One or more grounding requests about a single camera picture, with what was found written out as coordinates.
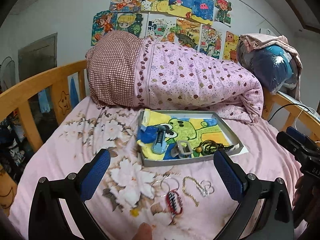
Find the person's right hand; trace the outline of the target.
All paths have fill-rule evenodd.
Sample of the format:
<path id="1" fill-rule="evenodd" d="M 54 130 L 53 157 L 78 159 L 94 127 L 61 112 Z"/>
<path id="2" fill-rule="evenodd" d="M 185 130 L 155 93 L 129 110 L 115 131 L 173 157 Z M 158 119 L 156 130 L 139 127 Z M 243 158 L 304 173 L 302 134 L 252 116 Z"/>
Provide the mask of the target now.
<path id="1" fill-rule="evenodd" d="M 304 176 L 301 176 L 296 182 L 296 185 L 295 185 L 296 191 L 295 191 L 295 194 L 294 194 L 294 197 L 293 197 L 292 206 L 296 206 L 297 202 L 300 199 L 301 189 L 302 189 L 302 186 L 303 186 L 303 181 L 304 181 Z"/>

